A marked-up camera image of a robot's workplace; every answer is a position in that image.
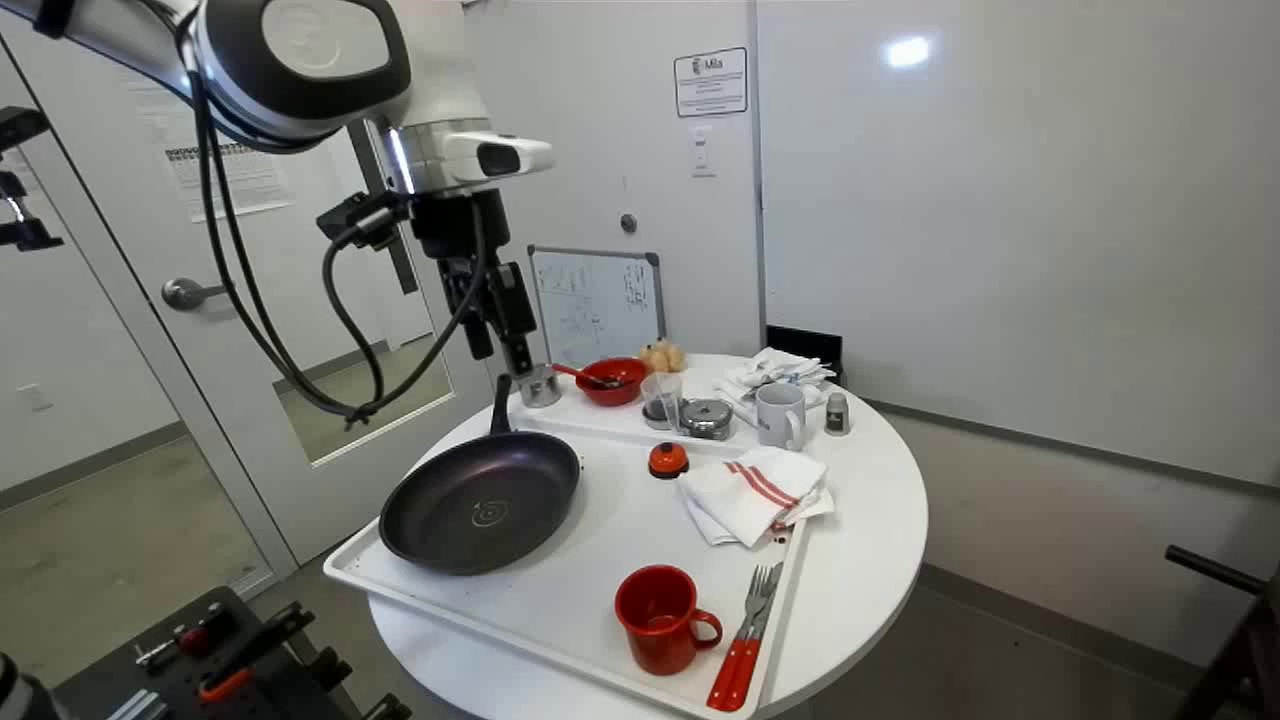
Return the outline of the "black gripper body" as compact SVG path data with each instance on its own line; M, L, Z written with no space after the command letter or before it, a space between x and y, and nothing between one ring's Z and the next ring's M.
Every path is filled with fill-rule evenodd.
M500 254L510 233L494 193L416 198L412 236L438 269L446 310L476 361L504 353L510 320L536 324L519 265Z

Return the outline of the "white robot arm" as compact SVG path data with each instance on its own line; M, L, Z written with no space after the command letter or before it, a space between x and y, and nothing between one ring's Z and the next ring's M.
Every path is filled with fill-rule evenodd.
M550 169L550 145L500 132L480 99L465 0L0 0L49 40L149 75L260 152L365 126L381 172L320 214L373 242L400 221L434 260L476 361L530 369L523 278L500 185Z

